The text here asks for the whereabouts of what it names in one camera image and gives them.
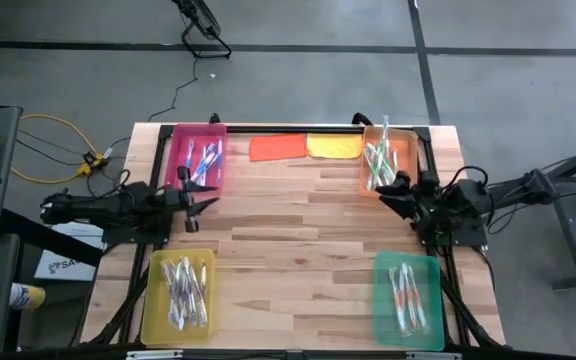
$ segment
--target green bin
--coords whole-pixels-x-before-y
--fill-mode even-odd
[[[413,291],[407,291],[408,289],[412,290],[412,286],[407,288],[404,285],[403,289],[399,289],[400,283],[405,283],[405,278],[404,281],[400,282],[402,279],[400,272],[404,263],[407,265],[407,269],[412,269],[414,274],[426,326],[421,326],[422,322],[418,310],[415,310],[416,326],[413,326],[408,299],[413,300],[412,308],[417,309],[416,296]],[[395,285],[404,294],[400,300],[404,304],[403,319],[405,324],[402,324],[397,313],[393,285],[389,277],[389,269],[391,268],[395,269]],[[439,276],[439,262],[434,257],[392,252],[377,253],[373,289],[373,331],[378,344],[406,346],[420,350],[443,350],[445,344]]]

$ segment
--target wooden tabletop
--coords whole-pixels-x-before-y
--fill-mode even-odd
[[[135,124],[125,165],[131,181],[149,181],[160,125]],[[464,165],[457,131],[431,126],[430,132],[445,184]],[[167,248],[212,249],[218,298],[211,339],[179,346],[386,349],[372,336],[375,254],[425,254],[416,234],[379,200],[359,196],[359,159],[251,163],[252,136],[229,134],[222,196],[199,218],[200,231],[185,233],[184,215],[176,215]],[[123,302],[134,252],[134,245],[120,245],[101,260],[82,341],[96,336]],[[464,302],[504,343],[486,264],[470,248],[454,253]],[[142,308],[143,297],[130,339],[139,329]],[[456,340],[454,312],[450,306],[446,311]]]

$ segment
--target gray floor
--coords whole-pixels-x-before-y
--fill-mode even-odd
[[[405,0],[207,3],[224,39],[236,44],[414,45]],[[576,0],[418,0],[418,6],[429,46],[576,48]],[[181,28],[166,0],[0,0],[0,38],[177,43]],[[191,79],[192,62],[185,52],[0,49],[0,104],[69,119],[101,149],[168,107],[174,88]],[[576,153],[576,57],[431,56],[429,62],[442,124],[457,126],[466,162],[485,167],[493,180]],[[429,123],[416,55],[235,53],[230,61],[199,62],[197,75],[180,92],[177,109],[160,120],[204,121],[218,112],[226,122],[345,123],[360,111],[389,114],[399,124]],[[22,128],[85,149],[57,124],[28,120]],[[19,147],[14,163],[38,177],[73,171],[43,160]],[[83,180],[67,186],[85,192]],[[93,186],[101,191],[110,183],[95,179]],[[6,206],[36,220],[38,199],[62,187],[13,177]],[[550,288],[574,275],[554,212],[524,210],[489,240],[508,344],[576,355],[576,290]],[[85,286],[74,291],[85,293]],[[25,344],[64,345],[80,304],[37,312],[28,319],[34,331]],[[55,323],[56,317],[63,320]]]

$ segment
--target yellow cable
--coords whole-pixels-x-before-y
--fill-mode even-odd
[[[27,180],[27,181],[30,181],[30,182],[34,182],[34,183],[37,183],[37,184],[44,184],[44,185],[52,185],[52,184],[65,183],[65,182],[71,181],[71,180],[75,179],[76,177],[78,177],[79,175],[81,175],[81,173],[80,173],[79,171],[77,171],[75,174],[73,174],[73,175],[71,175],[71,176],[69,176],[69,177],[67,177],[67,178],[64,178],[64,179],[58,179],[58,180],[43,180],[43,179],[33,178],[33,177],[28,176],[28,175],[24,175],[24,174],[20,173],[19,171],[13,169],[12,167],[10,168],[10,171],[12,171],[13,174],[19,176],[20,178],[22,178],[22,179],[24,179],[24,180]]]
[[[86,135],[84,135],[84,133],[81,132],[81,130],[79,130],[79,128],[77,126],[75,126],[74,124],[72,124],[70,121],[66,121],[64,119],[60,119],[56,116],[52,116],[52,115],[45,115],[45,114],[30,114],[30,115],[24,115],[21,117],[21,120],[25,120],[25,119],[33,119],[33,118],[39,118],[39,119],[48,119],[48,120],[53,120],[53,121],[57,121],[60,122],[68,127],[70,127],[71,129],[75,130],[75,132],[82,138],[84,139],[84,141],[86,142],[86,144],[88,145],[88,147],[90,148],[90,150],[92,150],[92,152],[94,152],[95,154],[97,153],[97,150],[95,150],[95,147],[92,146],[92,144],[90,143],[90,141],[88,141],[88,138],[86,137]]]
[[[75,132],[76,132],[77,134],[79,134],[79,136],[81,136],[81,138],[86,142],[86,144],[88,145],[88,147],[90,147],[90,149],[91,149],[95,154],[97,154],[97,150],[95,150],[95,147],[92,146],[92,144],[90,143],[90,141],[88,140],[88,138],[86,137],[86,135],[84,135],[84,134],[81,132],[81,130],[79,130],[79,128],[78,128],[77,126],[75,126],[74,124],[72,124],[71,122],[66,121],[66,120],[64,120],[64,119],[60,119],[60,118],[58,118],[58,117],[56,117],[56,116],[45,115],[45,114],[30,114],[30,115],[25,115],[25,116],[22,116],[20,120],[31,119],[31,118],[41,118],[41,119],[54,120],[54,121],[60,122],[60,123],[62,123],[62,124],[64,124],[64,125],[70,127],[71,129],[75,130]],[[27,181],[30,181],[30,182],[34,182],[34,183],[37,183],[37,184],[45,184],[45,185],[65,183],[65,182],[68,182],[68,181],[71,181],[71,180],[77,178],[78,176],[80,176],[80,175],[82,174],[82,171],[81,171],[81,170],[78,170],[75,174],[73,174],[73,175],[71,175],[71,176],[69,176],[69,177],[67,177],[67,178],[64,178],[64,179],[58,179],[58,180],[43,180],[43,179],[37,179],[37,178],[34,178],[34,177],[30,177],[30,176],[28,176],[28,175],[24,175],[24,174],[20,173],[19,171],[17,171],[16,169],[14,169],[12,166],[10,167],[10,171],[11,171],[13,174],[19,176],[20,178],[22,178],[22,179],[24,179],[24,180],[27,180]]]

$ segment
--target plastic bin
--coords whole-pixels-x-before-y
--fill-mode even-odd
[[[178,330],[168,324],[170,293],[164,280],[161,262],[177,262],[181,257],[188,257],[196,274],[201,274],[201,261],[206,263],[206,310],[208,324],[206,327],[186,325]],[[141,328],[141,341],[145,345],[187,344],[203,342],[210,338],[214,324],[215,303],[215,255],[210,249],[160,250],[150,258],[150,273],[146,289],[146,303]]]
[[[361,170],[359,174],[359,194],[365,197],[378,197],[379,193],[366,189],[366,180],[370,174],[370,168],[366,162],[363,150],[366,144],[375,146],[381,140],[381,126],[366,126],[361,148]],[[417,183],[417,134],[409,130],[388,128],[390,149],[397,149],[397,163],[399,170],[405,170],[410,175],[411,184]]]
[[[195,172],[199,162],[203,157],[203,147],[210,144],[218,146],[219,139],[222,140],[222,159],[221,159],[221,180],[217,182],[218,164],[215,163],[206,174],[206,186],[213,186],[218,190],[201,193],[202,196],[212,197],[221,193],[224,184],[224,174],[226,167],[226,149],[227,149],[227,129],[224,124],[178,124],[172,133],[172,143],[170,145],[170,155],[168,156],[168,168],[166,169],[165,184],[173,185],[175,188],[181,188],[181,181],[177,175],[177,167],[185,166],[188,156],[188,145],[190,140],[194,142],[190,175]]]
[[[412,327],[408,312],[408,298],[405,297],[404,317],[409,330],[407,334],[401,331],[393,286],[388,275],[388,270],[395,267],[397,269],[395,280],[399,283],[399,271],[404,262],[412,267],[427,321],[426,330],[420,325],[417,329]],[[378,344],[407,346],[420,350],[443,350],[445,340],[439,276],[439,262],[434,257],[392,252],[377,253],[373,287],[373,331]]]

